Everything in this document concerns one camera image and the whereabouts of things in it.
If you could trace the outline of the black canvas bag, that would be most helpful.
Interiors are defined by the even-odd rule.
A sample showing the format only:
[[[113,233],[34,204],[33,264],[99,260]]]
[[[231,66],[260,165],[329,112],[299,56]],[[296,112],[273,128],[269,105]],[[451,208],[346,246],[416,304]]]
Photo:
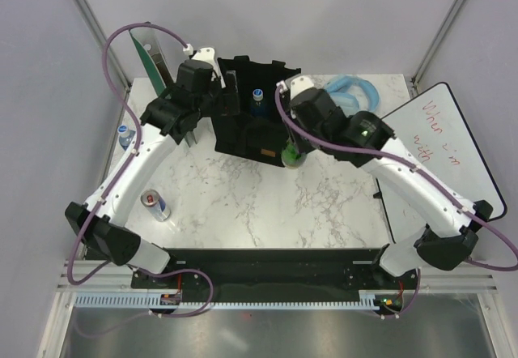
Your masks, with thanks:
[[[211,119],[217,152],[282,167],[281,152],[287,145],[288,133],[274,102],[276,83],[301,73],[300,68],[288,68],[285,62],[259,63],[249,56],[219,58],[220,70],[236,72],[240,94],[240,113],[236,116]],[[253,117],[250,101],[254,89],[264,92],[268,118]]]

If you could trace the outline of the blue label water bottle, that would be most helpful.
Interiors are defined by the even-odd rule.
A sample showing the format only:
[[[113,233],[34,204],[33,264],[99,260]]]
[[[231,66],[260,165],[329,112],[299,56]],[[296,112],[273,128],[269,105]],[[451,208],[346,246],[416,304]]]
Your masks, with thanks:
[[[267,101],[265,99],[264,92],[260,88],[256,88],[252,92],[250,114],[253,117],[268,118]]]

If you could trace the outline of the green glass bottle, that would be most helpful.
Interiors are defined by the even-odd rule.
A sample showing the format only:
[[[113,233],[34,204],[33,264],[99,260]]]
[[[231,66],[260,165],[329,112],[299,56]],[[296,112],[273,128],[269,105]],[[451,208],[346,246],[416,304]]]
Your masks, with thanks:
[[[300,153],[296,145],[288,140],[287,145],[282,149],[281,160],[285,168],[296,169],[302,166],[307,159],[305,153]]]

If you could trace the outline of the Red Bull can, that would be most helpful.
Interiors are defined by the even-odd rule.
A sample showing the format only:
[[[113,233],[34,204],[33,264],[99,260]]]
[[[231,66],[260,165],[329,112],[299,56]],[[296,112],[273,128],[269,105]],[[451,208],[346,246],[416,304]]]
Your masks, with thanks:
[[[141,204],[159,222],[164,222],[170,217],[171,210],[158,191],[148,189],[142,192]]]

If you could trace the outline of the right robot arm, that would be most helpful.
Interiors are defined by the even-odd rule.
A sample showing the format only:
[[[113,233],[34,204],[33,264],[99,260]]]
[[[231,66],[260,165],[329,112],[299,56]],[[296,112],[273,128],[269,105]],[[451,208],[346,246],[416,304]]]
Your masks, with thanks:
[[[312,83],[295,90],[278,83],[274,100],[298,148],[320,150],[372,175],[424,219],[421,228],[381,248],[370,269],[376,286],[389,288],[401,275],[422,266],[452,271],[472,261],[478,230],[492,212],[488,202],[459,195],[419,163],[379,117],[367,111],[344,114]]]

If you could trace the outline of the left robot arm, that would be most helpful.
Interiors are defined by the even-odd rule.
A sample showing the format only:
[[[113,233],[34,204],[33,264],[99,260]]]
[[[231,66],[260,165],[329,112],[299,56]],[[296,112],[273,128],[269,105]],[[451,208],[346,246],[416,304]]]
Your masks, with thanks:
[[[208,62],[180,64],[177,80],[151,101],[138,119],[140,134],[101,186],[84,203],[71,202],[65,216],[81,244],[118,266],[149,271],[161,288],[171,287],[177,268],[169,253],[125,225],[146,183],[186,134],[204,117],[240,111],[236,72],[217,75]]]

